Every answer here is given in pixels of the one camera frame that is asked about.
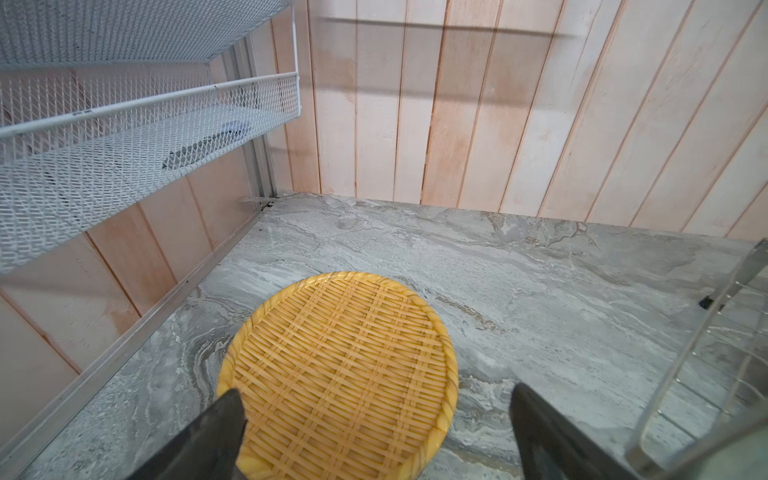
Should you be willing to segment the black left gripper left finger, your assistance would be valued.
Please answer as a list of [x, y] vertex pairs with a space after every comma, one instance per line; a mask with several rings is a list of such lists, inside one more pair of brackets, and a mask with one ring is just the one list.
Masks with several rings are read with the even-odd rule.
[[230, 389], [130, 477], [232, 479], [246, 425], [241, 395]]

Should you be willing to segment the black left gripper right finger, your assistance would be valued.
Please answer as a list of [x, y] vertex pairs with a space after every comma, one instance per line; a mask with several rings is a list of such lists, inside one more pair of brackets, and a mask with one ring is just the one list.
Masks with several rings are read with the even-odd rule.
[[526, 479], [636, 479], [529, 385], [519, 382], [509, 406]]

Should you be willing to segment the stainless steel dish rack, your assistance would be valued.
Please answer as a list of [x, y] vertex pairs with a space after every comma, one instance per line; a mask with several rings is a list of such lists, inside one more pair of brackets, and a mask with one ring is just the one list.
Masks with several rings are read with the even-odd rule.
[[659, 478], [746, 434], [767, 405], [767, 242], [699, 302], [702, 318], [638, 420], [629, 466]]

